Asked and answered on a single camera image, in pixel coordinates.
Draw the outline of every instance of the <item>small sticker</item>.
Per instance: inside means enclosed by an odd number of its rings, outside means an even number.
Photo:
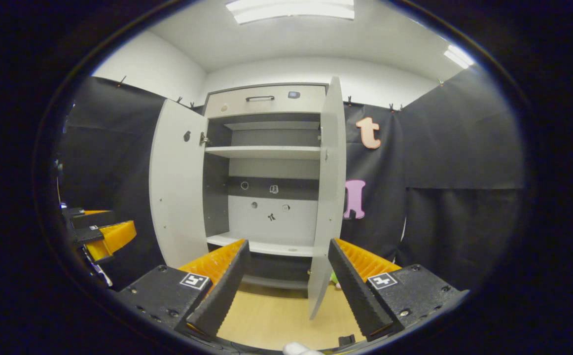
[[[183,280],[179,284],[201,290],[207,281],[208,277],[189,272],[185,277],[183,277]]]
[[[367,278],[368,281],[376,288],[380,290],[381,288],[386,288],[391,285],[395,285],[398,281],[394,280],[387,272],[385,274],[370,276]]]

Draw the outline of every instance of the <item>orange gripper pad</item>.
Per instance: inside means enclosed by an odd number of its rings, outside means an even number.
[[[210,277],[212,287],[208,290],[207,296],[221,277],[223,277],[227,268],[230,267],[232,259],[236,256],[239,249],[241,249],[241,245],[244,242],[245,240],[235,241],[232,244],[208,252],[208,254],[201,256],[201,258],[183,265],[179,270]]]
[[[114,252],[127,245],[135,236],[135,224],[132,220],[101,227],[100,232],[105,237],[103,240],[86,244],[94,261],[113,255]]]
[[[85,215],[93,215],[95,213],[108,212],[108,211],[85,211]]]
[[[350,263],[356,269],[359,276],[361,276],[361,280],[363,280],[364,283],[370,276],[401,269],[400,266],[363,248],[359,248],[356,245],[352,245],[347,241],[342,241],[338,238],[335,238],[335,240],[341,248],[341,251],[343,251],[343,253],[348,257],[348,260],[350,260]]]

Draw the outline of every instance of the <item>cabinet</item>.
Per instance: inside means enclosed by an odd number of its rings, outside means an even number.
[[[329,243],[341,231],[345,142],[336,77],[328,86],[211,93],[204,115],[166,100],[153,137],[149,198],[167,265],[244,238],[263,260],[310,263],[303,283],[313,318],[331,274]],[[258,275],[244,281],[303,286]]]

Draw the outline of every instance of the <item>ceiling light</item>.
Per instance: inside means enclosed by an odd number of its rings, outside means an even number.
[[[467,69],[469,66],[474,64],[473,59],[471,59],[468,54],[464,53],[460,48],[455,47],[454,45],[449,45],[449,49],[444,52],[444,56],[454,61],[463,69]]]
[[[354,0],[237,0],[225,6],[239,24],[300,15],[355,18]]]
[[[473,59],[471,59],[468,54],[464,53],[464,51],[462,51],[460,48],[455,47],[454,45],[449,45],[449,50],[451,50],[451,52],[453,52],[453,54],[456,56],[460,57],[460,59],[462,59],[468,65],[474,64]]]

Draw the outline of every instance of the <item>cabinet door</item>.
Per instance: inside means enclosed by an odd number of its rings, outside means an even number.
[[[208,120],[166,100],[157,121],[149,167],[149,197],[166,265],[178,268],[208,252],[203,221],[201,133]]]
[[[346,182],[346,120],[339,78],[332,78],[321,112],[320,195],[313,261],[309,278],[309,316],[315,317],[324,299],[332,268],[328,247],[339,238]]]

